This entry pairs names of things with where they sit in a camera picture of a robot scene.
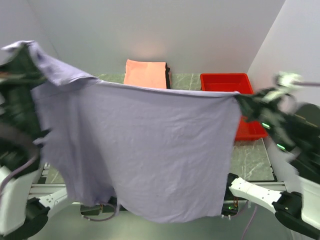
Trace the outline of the lavender t-shirt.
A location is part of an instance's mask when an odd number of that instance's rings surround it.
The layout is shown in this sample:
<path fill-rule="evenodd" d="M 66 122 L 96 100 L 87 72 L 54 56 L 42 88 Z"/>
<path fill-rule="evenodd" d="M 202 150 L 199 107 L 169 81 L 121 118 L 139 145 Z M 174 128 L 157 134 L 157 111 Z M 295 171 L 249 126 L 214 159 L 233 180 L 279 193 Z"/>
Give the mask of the lavender t-shirt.
<path fill-rule="evenodd" d="M 36 41 L 3 50 L 34 67 L 31 92 L 50 129 L 42 154 L 69 198 L 92 206 L 111 197 L 157 223 L 221 214 L 241 113 L 235 92 L 143 88 L 103 81 L 47 55 Z"/>

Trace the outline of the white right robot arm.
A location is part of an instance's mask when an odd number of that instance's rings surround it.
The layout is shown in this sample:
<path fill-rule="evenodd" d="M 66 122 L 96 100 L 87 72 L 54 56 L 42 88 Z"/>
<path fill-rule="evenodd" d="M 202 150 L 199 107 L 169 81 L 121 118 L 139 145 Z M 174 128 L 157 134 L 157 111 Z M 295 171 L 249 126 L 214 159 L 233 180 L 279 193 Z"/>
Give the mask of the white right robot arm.
<path fill-rule="evenodd" d="M 270 190 L 229 173 L 219 187 L 222 198 L 253 202 L 270 212 L 285 227 L 304 236 L 320 238 L 320 108 L 300 103 L 292 112 L 278 108 L 285 93 L 267 88 L 235 98 L 247 122 L 258 121 L 277 147 L 299 154 L 289 163 L 297 172 L 301 192 Z"/>

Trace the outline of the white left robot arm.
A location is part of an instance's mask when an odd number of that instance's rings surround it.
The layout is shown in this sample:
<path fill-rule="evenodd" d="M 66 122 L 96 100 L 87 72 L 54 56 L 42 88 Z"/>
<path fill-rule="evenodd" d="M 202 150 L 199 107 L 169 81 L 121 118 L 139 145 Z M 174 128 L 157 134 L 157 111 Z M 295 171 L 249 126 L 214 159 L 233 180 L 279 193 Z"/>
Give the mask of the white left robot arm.
<path fill-rule="evenodd" d="M 71 204 L 62 188 L 30 197 L 40 170 L 42 145 L 49 131 L 40 126 L 32 89 L 45 82 L 28 44 L 13 51 L 0 67 L 0 237 L 26 240 Z"/>

